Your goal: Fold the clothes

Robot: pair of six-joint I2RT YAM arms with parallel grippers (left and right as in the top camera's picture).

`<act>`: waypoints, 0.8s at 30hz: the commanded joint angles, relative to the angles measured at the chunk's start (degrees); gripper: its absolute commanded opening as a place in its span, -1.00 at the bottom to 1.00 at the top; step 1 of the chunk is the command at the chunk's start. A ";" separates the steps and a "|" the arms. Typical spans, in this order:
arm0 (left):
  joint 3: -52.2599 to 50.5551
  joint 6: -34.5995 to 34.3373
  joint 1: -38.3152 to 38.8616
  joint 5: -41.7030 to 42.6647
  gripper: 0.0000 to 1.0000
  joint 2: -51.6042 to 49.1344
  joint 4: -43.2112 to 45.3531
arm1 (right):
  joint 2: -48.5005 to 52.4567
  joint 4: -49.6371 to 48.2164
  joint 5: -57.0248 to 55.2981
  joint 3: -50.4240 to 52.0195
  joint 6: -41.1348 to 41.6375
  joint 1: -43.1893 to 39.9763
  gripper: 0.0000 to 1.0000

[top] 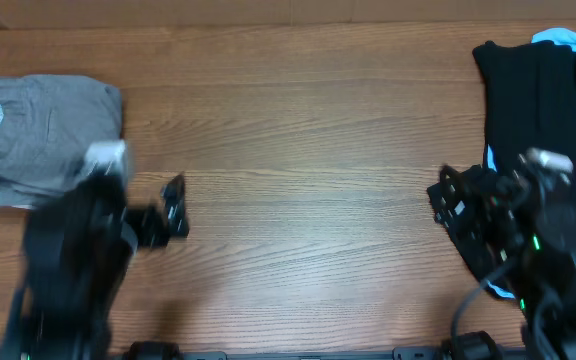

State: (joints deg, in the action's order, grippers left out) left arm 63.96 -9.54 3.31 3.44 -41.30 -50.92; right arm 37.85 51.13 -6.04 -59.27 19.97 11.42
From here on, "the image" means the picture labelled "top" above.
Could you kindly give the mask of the grey shorts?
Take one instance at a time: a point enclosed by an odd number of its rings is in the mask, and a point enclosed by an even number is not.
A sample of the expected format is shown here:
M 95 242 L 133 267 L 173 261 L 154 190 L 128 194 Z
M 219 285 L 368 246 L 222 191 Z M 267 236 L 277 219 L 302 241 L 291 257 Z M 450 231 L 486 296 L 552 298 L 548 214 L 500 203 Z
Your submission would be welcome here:
M 122 131 L 120 90 L 87 76 L 0 77 L 0 102 L 5 207 L 32 208 L 74 189 L 90 145 Z

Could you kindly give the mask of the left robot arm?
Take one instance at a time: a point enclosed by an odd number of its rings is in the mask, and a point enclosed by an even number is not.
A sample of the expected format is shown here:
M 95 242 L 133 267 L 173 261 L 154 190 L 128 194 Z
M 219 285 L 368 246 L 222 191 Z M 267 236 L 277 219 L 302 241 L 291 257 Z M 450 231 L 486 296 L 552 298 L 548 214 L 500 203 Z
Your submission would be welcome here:
M 162 189 L 164 207 L 131 207 L 117 175 L 96 174 L 29 212 L 26 270 L 11 303 L 0 359 L 104 359 L 109 315 L 135 253 L 185 238 L 185 179 Z

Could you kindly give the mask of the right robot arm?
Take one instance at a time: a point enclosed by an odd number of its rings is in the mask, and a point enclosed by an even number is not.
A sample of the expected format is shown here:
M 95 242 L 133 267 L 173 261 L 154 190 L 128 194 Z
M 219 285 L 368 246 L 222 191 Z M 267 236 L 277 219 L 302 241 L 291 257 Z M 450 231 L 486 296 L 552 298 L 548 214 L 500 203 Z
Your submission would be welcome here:
M 532 359 L 576 359 L 576 207 L 559 169 L 524 164 L 486 188 L 445 165 L 435 220 L 478 280 L 500 287 L 525 317 Z

